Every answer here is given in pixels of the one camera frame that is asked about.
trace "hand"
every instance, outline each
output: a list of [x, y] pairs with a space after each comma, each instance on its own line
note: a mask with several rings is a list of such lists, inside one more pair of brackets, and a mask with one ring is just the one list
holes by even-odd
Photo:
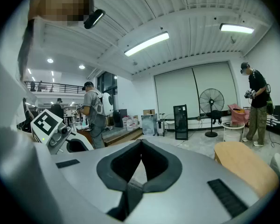
[[256, 92], [255, 91], [251, 91], [251, 99], [255, 99], [256, 98]]

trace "ceiling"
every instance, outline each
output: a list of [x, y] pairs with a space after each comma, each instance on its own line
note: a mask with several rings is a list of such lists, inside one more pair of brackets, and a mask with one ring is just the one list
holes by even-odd
[[[246, 55], [264, 36], [273, 18], [260, 0], [94, 0], [106, 11], [92, 29], [83, 23], [60, 27], [38, 19], [31, 67], [93, 78], [102, 70], [133, 79], [155, 66], [208, 53]], [[253, 34], [221, 32], [221, 23], [255, 29]], [[127, 57], [129, 47], [167, 31], [170, 38]], [[79, 64], [86, 68], [80, 70]]]

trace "cargo pants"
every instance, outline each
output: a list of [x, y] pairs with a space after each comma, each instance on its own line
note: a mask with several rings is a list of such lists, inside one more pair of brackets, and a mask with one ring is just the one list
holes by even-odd
[[258, 143], [264, 145], [266, 134], [266, 106], [254, 108], [251, 106], [249, 132], [246, 138], [252, 141], [254, 134], [258, 131]]

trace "standing fan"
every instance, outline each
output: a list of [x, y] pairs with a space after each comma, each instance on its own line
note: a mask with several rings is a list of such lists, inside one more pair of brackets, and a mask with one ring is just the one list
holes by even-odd
[[220, 91], [216, 89], [207, 89], [199, 97], [200, 109], [204, 113], [210, 112], [211, 125], [210, 132], [206, 132], [207, 137], [217, 137], [217, 133], [213, 132], [213, 110], [221, 111], [224, 106], [224, 98]]

